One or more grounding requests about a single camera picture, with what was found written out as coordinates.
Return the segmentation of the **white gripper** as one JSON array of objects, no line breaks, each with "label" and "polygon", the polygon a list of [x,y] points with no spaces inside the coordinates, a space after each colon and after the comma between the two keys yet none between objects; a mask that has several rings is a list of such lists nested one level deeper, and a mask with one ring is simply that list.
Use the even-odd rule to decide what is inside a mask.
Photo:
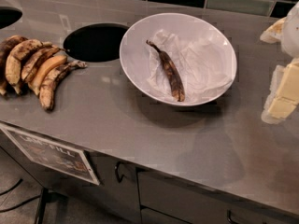
[{"label": "white gripper", "polygon": [[[299,2],[282,18],[269,26],[260,36],[266,43],[281,40],[282,50],[293,58],[299,57]],[[287,66],[278,65],[273,72],[270,93],[263,106],[261,119],[268,124],[284,121],[299,105],[299,60]]]}]

